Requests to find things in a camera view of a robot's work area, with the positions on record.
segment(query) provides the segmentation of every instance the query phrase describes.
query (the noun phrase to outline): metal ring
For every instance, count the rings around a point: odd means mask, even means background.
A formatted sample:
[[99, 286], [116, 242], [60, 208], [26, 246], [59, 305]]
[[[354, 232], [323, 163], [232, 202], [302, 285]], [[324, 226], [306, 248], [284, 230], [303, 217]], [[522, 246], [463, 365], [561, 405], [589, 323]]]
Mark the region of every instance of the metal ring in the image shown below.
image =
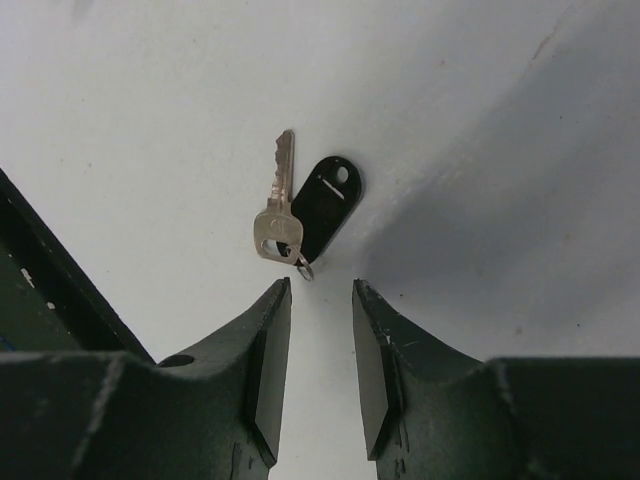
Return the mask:
[[312, 282], [313, 279], [315, 278], [315, 275], [313, 274], [313, 269], [311, 268], [311, 265], [309, 265], [309, 262], [307, 262], [307, 259], [304, 258], [304, 255], [302, 255], [302, 252], [300, 251], [300, 249], [291, 248], [291, 247], [287, 247], [287, 249], [289, 250], [289, 252], [293, 253], [296, 257], [298, 257], [298, 260], [300, 260], [300, 263], [302, 264], [302, 266], [296, 265], [296, 269], [298, 270], [298, 273], [307, 282]]

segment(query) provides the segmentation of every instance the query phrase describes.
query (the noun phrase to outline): metal key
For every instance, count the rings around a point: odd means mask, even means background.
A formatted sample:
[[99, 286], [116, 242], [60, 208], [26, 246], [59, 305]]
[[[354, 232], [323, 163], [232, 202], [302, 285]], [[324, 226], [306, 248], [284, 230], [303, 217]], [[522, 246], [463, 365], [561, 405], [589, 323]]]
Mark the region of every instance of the metal key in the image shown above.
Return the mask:
[[[293, 181], [293, 131], [285, 130], [276, 140], [276, 178], [271, 187], [267, 208], [253, 222], [253, 241], [258, 255], [276, 262], [295, 265], [298, 260], [302, 223], [291, 214], [291, 183]], [[278, 252], [277, 243], [284, 243], [288, 256]]]

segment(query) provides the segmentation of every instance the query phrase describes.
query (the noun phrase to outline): black key tag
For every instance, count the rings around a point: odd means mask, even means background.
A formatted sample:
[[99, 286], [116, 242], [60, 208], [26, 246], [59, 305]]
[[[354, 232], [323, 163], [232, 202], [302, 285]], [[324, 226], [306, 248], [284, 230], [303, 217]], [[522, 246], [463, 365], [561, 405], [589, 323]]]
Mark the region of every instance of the black key tag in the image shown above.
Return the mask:
[[[327, 157], [315, 166], [291, 202], [291, 213], [304, 227], [300, 253], [309, 264], [324, 252], [361, 195], [360, 172], [349, 160]], [[286, 249], [278, 244], [281, 255], [287, 255]]]

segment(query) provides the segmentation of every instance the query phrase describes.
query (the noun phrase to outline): white table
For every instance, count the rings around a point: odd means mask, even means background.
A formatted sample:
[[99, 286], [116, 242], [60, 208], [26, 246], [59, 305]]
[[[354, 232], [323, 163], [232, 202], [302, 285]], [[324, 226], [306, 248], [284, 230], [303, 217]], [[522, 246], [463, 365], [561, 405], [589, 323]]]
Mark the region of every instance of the white table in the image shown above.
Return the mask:
[[[272, 479], [375, 479], [351, 282], [445, 342], [640, 352], [640, 2], [0, 4], [0, 164], [156, 359], [293, 280]], [[362, 204], [304, 282], [258, 258], [276, 137]]]

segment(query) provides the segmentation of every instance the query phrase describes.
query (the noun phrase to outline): key hole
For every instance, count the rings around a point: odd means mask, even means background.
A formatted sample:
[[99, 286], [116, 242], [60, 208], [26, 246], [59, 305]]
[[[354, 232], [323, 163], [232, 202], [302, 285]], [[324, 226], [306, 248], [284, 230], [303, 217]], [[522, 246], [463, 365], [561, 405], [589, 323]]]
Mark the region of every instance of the key hole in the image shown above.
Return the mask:
[[[285, 255], [285, 257], [289, 257], [291, 255], [291, 251], [289, 250], [288, 245], [286, 245], [286, 247], [287, 247], [286, 249], [287, 254]], [[262, 248], [264, 249], [265, 252], [267, 252], [270, 255], [274, 255], [277, 257], [282, 256], [280, 254], [280, 250], [278, 250], [278, 242], [276, 242], [275, 240], [265, 240], [264, 242], [262, 242]]]
[[349, 170], [345, 167], [338, 168], [338, 171], [336, 172], [336, 182], [342, 185], [347, 180], [349, 180]]

